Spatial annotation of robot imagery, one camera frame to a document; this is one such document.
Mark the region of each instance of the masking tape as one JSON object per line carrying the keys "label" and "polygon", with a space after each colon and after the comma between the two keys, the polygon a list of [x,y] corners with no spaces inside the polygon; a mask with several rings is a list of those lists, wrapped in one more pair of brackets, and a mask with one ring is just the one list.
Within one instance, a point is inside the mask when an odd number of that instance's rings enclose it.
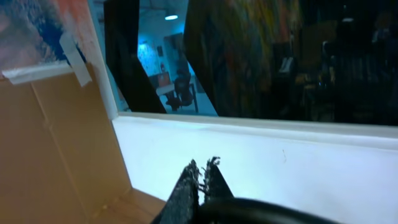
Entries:
{"label": "masking tape", "polygon": [[81,58],[79,51],[76,48],[76,44],[70,34],[64,33],[60,38],[60,44],[63,49],[63,53],[67,57],[70,66],[72,67],[75,75],[80,83],[80,86],[84,86],[91,82],[92,79],[88,73],[86,64]]}
{"label": "masking tape", "polygon": [[55,77],[73,72],[72,68],[66,61],[46,63],[43,65],[36,65],[32,67],[15,68],[4,70],[1,73],[13,85],[43,78]]}

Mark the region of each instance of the black cable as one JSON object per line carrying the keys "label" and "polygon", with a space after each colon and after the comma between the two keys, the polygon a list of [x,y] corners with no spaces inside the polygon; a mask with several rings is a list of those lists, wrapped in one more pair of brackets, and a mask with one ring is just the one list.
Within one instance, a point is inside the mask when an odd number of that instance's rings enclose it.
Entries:
{"label": "black cable", "polygon": [[198,209],[195,223],[336,224],[279,205],[240,198],[213,199],[204,203]]}

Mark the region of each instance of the glass pane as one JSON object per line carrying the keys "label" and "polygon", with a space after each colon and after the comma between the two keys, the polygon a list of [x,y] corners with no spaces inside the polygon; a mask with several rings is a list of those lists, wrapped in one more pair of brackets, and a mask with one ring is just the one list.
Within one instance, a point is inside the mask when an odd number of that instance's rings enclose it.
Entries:
{"label": "glass pane", "polygon": [[133,70],[144,70],[147,102],[161,106],[140,109],[131,100],[132,111],[398,124],[396,1],[140,0],[138,7],[142,68]]}

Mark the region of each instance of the person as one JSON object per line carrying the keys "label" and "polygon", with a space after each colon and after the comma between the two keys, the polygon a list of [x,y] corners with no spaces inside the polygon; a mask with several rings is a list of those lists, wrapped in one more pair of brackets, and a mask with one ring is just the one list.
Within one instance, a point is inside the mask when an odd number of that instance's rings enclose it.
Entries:
{"label": "person", "polygon": [[177,75],[178,77],[174,80],[174,90],[177,97],[173,93],[166,95],[166,105],[170,105],[173,111],[177,111],[181,106],[191,105],[193,100],[193,95],[190,91],[190,74],[178,69]]}

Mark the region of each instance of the ceiling light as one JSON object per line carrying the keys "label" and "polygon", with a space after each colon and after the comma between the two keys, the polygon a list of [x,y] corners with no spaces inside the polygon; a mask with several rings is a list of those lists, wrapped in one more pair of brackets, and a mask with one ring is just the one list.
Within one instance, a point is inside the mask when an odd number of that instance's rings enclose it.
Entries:
{"label": "ceiling light", "polygon": [[178,18],[178,15],[176,15],[174,10],[172,10],[172,9],[166,10],[166,15],[164,17],[165,20],[169,21],[169,20],[174,20],[177,18]]}

